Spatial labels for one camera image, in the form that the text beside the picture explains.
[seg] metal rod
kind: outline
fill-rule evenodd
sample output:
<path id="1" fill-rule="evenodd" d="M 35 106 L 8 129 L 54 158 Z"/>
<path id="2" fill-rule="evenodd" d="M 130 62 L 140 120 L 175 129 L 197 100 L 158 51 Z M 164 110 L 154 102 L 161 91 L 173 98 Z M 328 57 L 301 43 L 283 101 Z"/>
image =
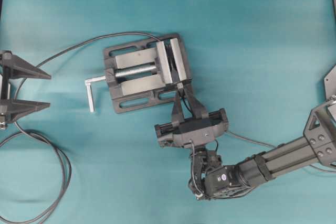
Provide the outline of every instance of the metal rod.
<path id="1" fill-rule="evenodd" d="M 116 78 L 125 77 L 125 76 L 131 76 L 133 74 L 137 73 L 146 73 L 156 70 L 156 65 L 143 65 L 133 68 L 127 68 L 123 70 L 117 70 L 115 71 Z"/>

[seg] metal bracket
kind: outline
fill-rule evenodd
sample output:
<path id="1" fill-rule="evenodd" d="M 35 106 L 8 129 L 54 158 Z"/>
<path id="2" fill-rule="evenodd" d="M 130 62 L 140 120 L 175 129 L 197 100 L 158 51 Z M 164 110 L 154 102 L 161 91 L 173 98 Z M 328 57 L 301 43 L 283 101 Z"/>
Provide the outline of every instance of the metal bracket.
<path id="1" fill-rule="evenodd" d="M 336 162 L 336 126 L 333 122 L 336 97 L 332 96 L 327 102 L 312 109 L 310 112 L 304 136 L 316 154 L 320 163 L 333 167 Z"/>

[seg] blue-green cloth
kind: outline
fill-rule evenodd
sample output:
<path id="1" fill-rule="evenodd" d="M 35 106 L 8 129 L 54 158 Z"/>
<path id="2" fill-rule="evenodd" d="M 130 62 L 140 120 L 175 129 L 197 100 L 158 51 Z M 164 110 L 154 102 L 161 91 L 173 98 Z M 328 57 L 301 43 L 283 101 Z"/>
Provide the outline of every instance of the blue-green cloth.
<path id="1" fill-rule="evenodd" d="M 232 131 L 274 145 L 302 135 L 336 63 L 332 0 L 4 0 L 0 48 L 36 65 L 77 42 L 127 30 L 180 33 L 198 99 L 209 111 L 224 107 Z M 63 55 L 42 67 L 52 80 L 28 80 L 19 95 L 51 103 L 20 123 L 45 133 L 73 165 L 47 223 L 335 223 L 336 175 L 305 168 L 242 199 L 198 202 L 187 187 L 189 151 L 156 142 L 153 126 L 170 122 L 172 104 L 115 114 L 102 82 L 93 85 L 90 114 L 84 80 L 103 74 L 105 47 L 135 39 Z M 15 131 L 11 125 L 0 136 Z M 266 150 L 229 136 L 218 141 L 225 164 Z M 0 215 L 34 217 L 60 181 L 48 146 L 12 140 L 0 149 Z"/>

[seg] hex bolt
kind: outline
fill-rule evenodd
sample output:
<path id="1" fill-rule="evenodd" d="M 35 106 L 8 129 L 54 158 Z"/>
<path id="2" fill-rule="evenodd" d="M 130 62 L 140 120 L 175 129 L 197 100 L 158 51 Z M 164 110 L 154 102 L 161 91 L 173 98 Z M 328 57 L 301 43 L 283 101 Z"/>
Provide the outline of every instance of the hex bolt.
<path id="1" fill-rule="evenodd" d="M 318 155 L 319 157 L 323 157 L 323 152 L 317 152 L 317 155 Z"/>
<path id="2" fill-rule="evenodd" d="M 324 140 L 324 136 L 323 135 L 319 135 L 318 136 L 318 140 L 323 141 Z"/>
<path id="3" fill-rule="evenodd" d="M 325 149 L 325 152 L 327 152 L 328 154 L 331 154 L 332 153 L 332 149 L 331 148 L 327 148 L 327 149 Z"/>

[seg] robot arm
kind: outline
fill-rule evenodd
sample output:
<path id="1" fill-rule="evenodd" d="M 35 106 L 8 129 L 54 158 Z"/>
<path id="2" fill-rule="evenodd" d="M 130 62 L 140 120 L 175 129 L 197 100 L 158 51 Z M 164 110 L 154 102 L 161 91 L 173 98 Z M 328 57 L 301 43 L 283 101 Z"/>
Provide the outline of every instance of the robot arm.
<path id="1" fill-rule="evenodd" d="M 184 118 L 181 98 L 184 102 L 187 98 L 191 118 Z M 245 196 L 263 183 L 313 163 L 335 168 L 335 118 L 336 96 L 332 95 L 311 111 L 302 137 L 236 165 L 222 165 L 217 150 L 205 145 L 227 131 L 225 110 L 207 113 L 190 89 L 182 87 L 176 93 L 172 123 L 156 125 L 155 130 L 161 147 L 192 150 L 188 187 L 197 200 L 228 199 Z"/>

